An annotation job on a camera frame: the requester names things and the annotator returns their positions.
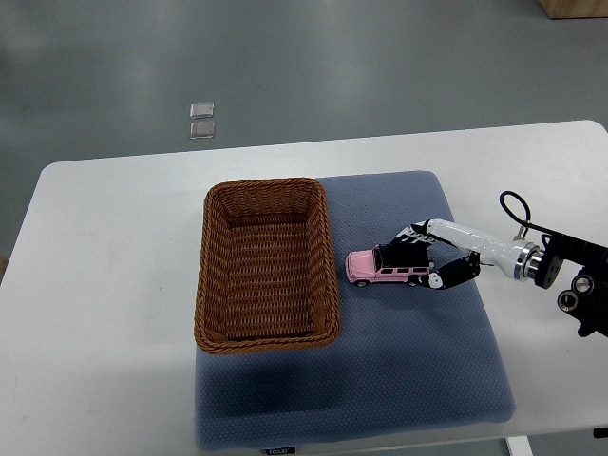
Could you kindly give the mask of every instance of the black car roof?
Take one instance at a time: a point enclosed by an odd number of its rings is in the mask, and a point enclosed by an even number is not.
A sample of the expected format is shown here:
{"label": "black car roof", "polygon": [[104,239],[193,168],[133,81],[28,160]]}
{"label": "black car roof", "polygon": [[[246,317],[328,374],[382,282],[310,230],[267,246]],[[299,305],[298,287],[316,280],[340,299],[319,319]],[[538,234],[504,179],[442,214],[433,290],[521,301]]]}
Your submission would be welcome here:
{"label": "black car roof", "polygon": [[412,244],[380,244],[381,268],[428,267],[427,247]]}

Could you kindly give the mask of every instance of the toy car wheel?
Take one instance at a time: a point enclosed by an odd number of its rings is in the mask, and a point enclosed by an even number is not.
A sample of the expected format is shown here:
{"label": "toy car wheel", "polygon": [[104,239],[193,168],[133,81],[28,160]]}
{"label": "toy car wheel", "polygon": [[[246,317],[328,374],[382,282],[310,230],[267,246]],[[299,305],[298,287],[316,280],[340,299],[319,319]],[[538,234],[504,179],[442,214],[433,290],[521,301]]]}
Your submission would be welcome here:
{"label": "toy car wheel", "polygon": [[410,275],[408,278],[408,281],[406,282],[408,284],[409,287],[415,287],[416,285],[418,285],[415,282],[410,282],[410,280],[416,280],[418,279],[419,275]]}

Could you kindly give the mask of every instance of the gray floor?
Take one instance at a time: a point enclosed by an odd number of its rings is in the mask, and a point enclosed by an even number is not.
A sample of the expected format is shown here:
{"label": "gray floor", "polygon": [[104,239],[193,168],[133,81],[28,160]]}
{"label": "gray floor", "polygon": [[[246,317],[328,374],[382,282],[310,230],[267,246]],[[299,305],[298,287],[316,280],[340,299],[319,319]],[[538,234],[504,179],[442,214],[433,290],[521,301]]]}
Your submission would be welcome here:
{"label": "gray floor", "polygon": [[[608,19],[550,21],[536,0],[0,0],[0,254],[52,162],[608,126],[607,43]],[[188,139],[197,101],[216,103],[212,140]],[[538,455],[608,452],[591,431],[530,440]],[[496,442],[399,454],[504,452]]]}

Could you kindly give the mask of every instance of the toy car window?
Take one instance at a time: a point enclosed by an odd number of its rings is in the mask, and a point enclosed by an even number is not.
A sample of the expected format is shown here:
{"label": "toy car window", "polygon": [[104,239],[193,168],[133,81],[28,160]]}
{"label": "toy car window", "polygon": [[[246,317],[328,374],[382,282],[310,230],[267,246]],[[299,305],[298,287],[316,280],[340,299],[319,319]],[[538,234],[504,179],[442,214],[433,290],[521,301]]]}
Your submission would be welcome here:
{"label": "toy car window", "polygon": [[378,247],[373,249],[373,265],[375,266],[376,271],[382,266],[382,257],[380,256],[380,249]]}

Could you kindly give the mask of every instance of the mounting hole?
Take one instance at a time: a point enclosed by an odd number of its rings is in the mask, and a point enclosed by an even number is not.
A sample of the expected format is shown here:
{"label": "mounting hole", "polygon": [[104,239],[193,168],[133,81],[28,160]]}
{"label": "mounting hole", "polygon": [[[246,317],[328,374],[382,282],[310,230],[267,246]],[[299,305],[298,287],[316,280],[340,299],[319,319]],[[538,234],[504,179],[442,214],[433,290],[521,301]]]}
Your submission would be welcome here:
{"label": "mounting hole", "polygon": [[571,292],[570,290],[566,290],[565,292],[561,292],[558,296],[558,306],[564,312],[572,312],[579,305],[579,297],[576,293]]}
{"label": "mounting hole", "polygon": [[593,278],[589,275],[577,275],[574,277],[574,280],[572,280],[572,290],[579,292],[582,295],[589,295],[593,292],[593,285]]}

